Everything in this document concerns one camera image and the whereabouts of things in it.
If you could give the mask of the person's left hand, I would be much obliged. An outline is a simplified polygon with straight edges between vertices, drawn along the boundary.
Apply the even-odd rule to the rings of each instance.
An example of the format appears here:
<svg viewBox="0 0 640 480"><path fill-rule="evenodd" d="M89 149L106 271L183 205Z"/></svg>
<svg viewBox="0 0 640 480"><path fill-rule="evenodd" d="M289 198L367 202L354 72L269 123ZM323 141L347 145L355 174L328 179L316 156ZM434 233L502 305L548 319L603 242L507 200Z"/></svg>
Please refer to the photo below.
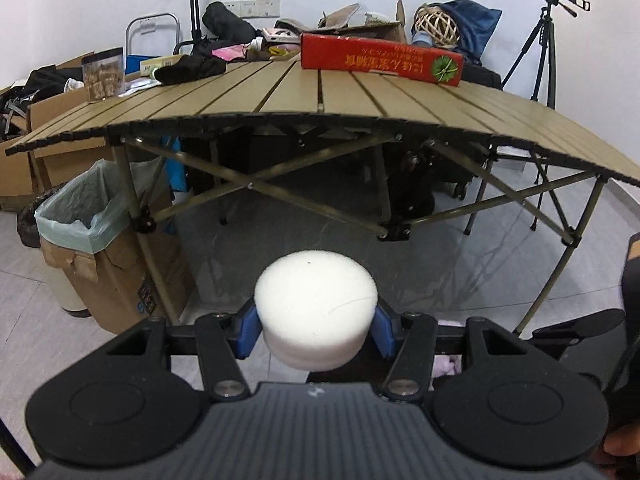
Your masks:
<svg viewBox="0 0 640 480"><path fill-rule="evenodd" d="M601 468L612 469L622 457L635 456L639 450L639 423L632 422L608 434L592 460Z"/></svg>

